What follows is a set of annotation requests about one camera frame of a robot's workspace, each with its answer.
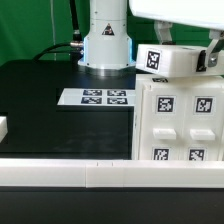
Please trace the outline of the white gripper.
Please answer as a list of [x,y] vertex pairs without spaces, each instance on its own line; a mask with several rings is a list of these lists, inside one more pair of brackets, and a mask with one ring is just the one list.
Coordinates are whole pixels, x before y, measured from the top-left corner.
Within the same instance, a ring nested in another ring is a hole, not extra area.
[[205,65],[217,65],[224,48],[224,0],[129,0],[129,6],[134,16],[160,20],[154,22],[154,30],[161,45],[174,44],[172,23],[215,29],[209,32]]

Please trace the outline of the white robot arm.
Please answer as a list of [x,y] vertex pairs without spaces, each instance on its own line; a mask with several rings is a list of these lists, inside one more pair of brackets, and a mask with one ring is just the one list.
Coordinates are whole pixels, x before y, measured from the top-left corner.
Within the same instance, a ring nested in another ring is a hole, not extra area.
[[[154,21],[157,45],[132,57],[126,13]],[[173,24],[210,30],[208,47],[174,45]],[[224,0],[90,0],[90,31],[79,64],[92,69],[137,69],[165,77],[224,74]]]

